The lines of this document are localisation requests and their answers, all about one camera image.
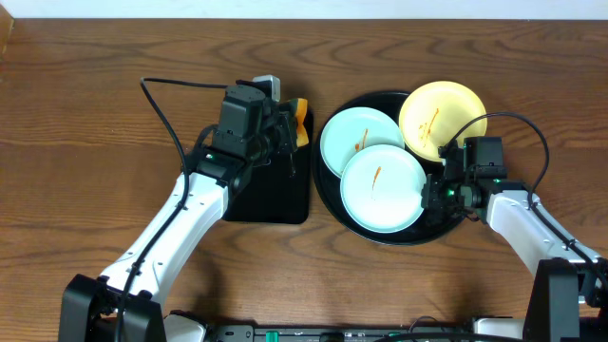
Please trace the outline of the green yellow sponge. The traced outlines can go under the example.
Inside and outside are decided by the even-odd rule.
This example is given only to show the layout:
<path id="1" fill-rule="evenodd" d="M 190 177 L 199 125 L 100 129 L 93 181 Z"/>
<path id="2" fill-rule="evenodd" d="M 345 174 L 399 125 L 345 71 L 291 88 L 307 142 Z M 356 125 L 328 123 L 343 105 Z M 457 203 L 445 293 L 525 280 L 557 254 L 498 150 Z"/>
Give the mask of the green yellow sponge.
<path id="1" fill-rule="evenodd" d="M 294 105 L 294 118 L 296 122 L 295 143 L 297 147 L 303 147 L 309 143 L 308 132 L 304 125 L 308 114 L 308 101 L 303 98 L 296 98 L 290 100 L 290 104 Z"/>

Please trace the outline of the light blue plate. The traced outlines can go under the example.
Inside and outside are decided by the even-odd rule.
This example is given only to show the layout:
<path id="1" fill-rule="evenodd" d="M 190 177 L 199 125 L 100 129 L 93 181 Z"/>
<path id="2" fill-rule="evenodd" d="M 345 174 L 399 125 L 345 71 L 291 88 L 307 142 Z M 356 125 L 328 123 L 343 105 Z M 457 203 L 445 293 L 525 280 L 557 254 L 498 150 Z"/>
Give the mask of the light blue plate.
<path id="1" fill-rule="evenodd" d="M 321 133 L 320 152 L 330 171 L 341 178 L 356 153 L 377 144 L 405 147 L 403 135 L 392 118 L 380 110 L 356 106 L 329 119 Z"/>
<path id="2" fill-rule="evenodd" d="M 347 163 L 340 196 L 348 215 L 379 234 L 408 229 L 422 216 L 426 173 L 405 149 L 388 144 L 365 148 Z"/>

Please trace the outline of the yellow plate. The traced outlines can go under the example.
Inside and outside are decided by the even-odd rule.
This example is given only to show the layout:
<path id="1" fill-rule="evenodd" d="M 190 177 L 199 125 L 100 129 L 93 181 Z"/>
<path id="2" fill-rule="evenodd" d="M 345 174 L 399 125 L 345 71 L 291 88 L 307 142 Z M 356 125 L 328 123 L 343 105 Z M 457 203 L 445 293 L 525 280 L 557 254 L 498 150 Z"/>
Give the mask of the yellow plate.
<path id="1" fill-rule="evenodd" d="M 485 113 L 484 104 L 471 89 L 451 81 L 437 81 L 408 95 L 400 109 L 398 125 L 409 150 L 424 160 L 440 162 L 438 149 Z"/>

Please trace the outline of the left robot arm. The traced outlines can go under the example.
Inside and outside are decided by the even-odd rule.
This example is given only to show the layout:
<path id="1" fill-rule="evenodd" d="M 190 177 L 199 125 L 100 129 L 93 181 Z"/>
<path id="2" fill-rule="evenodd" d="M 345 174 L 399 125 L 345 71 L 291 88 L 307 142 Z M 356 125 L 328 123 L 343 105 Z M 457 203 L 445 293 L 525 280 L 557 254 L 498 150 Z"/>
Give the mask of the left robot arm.
<path id="1" fill-rule="evenodd" d="M 280 100 L 272 75 L 223 85 L 219 120 L 178 151 L 171 195 L 136 241 L 96 278 L 76 275 L 63 293 L 61 341 L 202 341 L 208 329 L 187 313 L 163 314 L 182 267 L 254 168 L 309 142 L 308 102 Z"/>

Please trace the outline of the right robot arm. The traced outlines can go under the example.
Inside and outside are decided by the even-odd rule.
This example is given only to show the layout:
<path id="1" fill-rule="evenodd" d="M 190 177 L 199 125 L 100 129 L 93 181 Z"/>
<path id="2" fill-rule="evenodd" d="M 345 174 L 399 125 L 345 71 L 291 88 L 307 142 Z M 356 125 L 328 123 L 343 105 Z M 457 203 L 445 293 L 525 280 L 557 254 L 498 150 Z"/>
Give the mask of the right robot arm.
<path id="1" fill-rule="evenodd" d="M 444 173 L 427 177 L 423 208 L 487 225 L 534 277 L 524 319 L 476 318 L 472 331 L 523 341 L 606 340 L 606 258 L 559 224 L 530 186 L 508 179 L 501 139 L 451 141 L 438 152 Z"/>

